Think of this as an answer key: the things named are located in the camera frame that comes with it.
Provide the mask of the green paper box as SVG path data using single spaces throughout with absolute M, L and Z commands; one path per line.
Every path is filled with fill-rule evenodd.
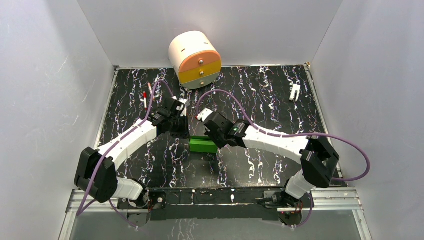
M 218 147 L 208 136 L 191 136 L 189 150 L 191 153 L 216 154 Z

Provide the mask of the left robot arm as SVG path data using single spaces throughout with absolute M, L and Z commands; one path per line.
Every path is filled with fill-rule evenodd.
M 119 198 L 129 200 L 137 208 L 146 207 L 150 200 L 146 184 L 121 178 L 117 170 L 138 149 L 162 134 L 188 139 L 189 104 L 188 99 L 164 98 L 147 120 L 137 120 L 124 133 L 97 149 L 85 148 L 80 154 L 74 185 L 99 203 Z

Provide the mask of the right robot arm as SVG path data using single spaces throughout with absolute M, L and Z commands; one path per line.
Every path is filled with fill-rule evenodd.
M 286 181 L 280 192 L 265 191 L 257 203 L 266 208 L 295 207 L 302 197 L 315 188 L 328 188 L 340 156 L 323 136 L 289 137 L 284 133 L 265 133 L 248 121 L 232 122 L 218 112 L 204 109 L 197 120 L 206 128 L 208 136 L 218 148 L 253 148 L 286 157 L 301 165 Z

